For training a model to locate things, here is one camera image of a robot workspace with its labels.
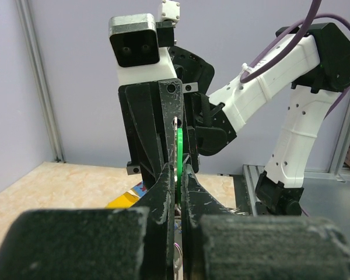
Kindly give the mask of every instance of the white connector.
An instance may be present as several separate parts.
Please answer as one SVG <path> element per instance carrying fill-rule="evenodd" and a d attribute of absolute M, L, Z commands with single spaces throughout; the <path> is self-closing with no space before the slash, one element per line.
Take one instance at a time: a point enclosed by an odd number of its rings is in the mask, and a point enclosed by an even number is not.
<path fill-rule="evenodd" d="M 180 20 L 180 3 L 172 0 L 162 0 L 159 5 L 159 20 L 172 20 L 175 24 Z"/>

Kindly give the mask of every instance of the white wall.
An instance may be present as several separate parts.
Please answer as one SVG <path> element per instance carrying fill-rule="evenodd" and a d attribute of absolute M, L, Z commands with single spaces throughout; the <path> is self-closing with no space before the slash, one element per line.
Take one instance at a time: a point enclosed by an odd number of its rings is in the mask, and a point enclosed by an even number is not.
<path fill-rule="evenodd" d="M 156 14 L 159 0 L 31 0 L 45 71 L 66 160 L 125 166 L 130 159 L 117 96 L 116 62 L 108 38 L 112 16 Z M 274 39 L 275 31 L 304 18 L 311 0 L 182 0 L 175 32 L 178 46 L 195 52 L 216 71 L 210 93 L 233 79 Z M 350 0 L 326 0 L 322 12 L 350 20 Z M 243 164 L 265 165 L 289 102 L 283 90 L 251 118 L 238 138 L 203 172 L 241 172 Z M 327 170 L 347 103 L 324 122 L 308 169 Z"/>
<path fill-rule="evenodd" d="M 16 4 L 0 0 L 0 191 L 52 159 Z"/>

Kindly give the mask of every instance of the green strip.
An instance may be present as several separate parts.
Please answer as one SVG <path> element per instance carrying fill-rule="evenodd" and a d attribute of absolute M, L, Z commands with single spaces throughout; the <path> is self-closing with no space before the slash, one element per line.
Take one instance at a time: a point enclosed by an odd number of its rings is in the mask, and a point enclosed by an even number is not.
<path fill-rule="evenodd" d="M 177 203 L 181 202 L 181 174 L 183 172 L 183 129 L 177 129 Z"/>

